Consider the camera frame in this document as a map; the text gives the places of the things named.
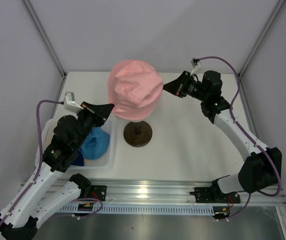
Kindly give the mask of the light blue bucket hat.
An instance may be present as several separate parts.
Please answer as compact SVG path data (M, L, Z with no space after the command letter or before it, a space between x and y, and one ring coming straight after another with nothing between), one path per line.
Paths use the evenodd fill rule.
M98 127L93 128L81 146L83 157L86 160L99 159L107 152L109 142L109 133Z

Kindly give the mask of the pink bucket hat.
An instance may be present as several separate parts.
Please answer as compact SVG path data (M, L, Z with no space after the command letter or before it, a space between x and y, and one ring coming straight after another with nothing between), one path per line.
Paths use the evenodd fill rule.
M147 62L120 61L110 72L107 83L113 114L125 120L146 118L159 103L163 85L163 78Z

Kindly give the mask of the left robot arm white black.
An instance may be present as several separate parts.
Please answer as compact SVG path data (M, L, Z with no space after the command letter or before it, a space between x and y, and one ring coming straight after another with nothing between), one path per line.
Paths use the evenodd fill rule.
M38 229L59 209L70 202L102 203L93 195L91 181L74 174L57 192L42 199L47 190L77 159L78 152L94 127L105 124L114 104L77 104L64 100L64 108L73 115L61 117L46 149L39 142L39 163L15 198L0 211L0 234L7 240L31 240Z

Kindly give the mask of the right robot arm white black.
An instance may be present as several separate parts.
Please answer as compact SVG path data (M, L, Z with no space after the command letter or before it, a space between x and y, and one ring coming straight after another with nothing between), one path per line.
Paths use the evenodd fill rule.
M242 127L233 114L231 104L222 96L222 85L220 73L209 70L204 73L202 80L184 71L177 79L163 86L164 91L179 98L191 96L199 100L203 115L228 137L243 158L239 173L212 181L211 198L222 202L231 193L261 193L272 185L277 185L276 193L280 193L281 151L277 147L268 147Z

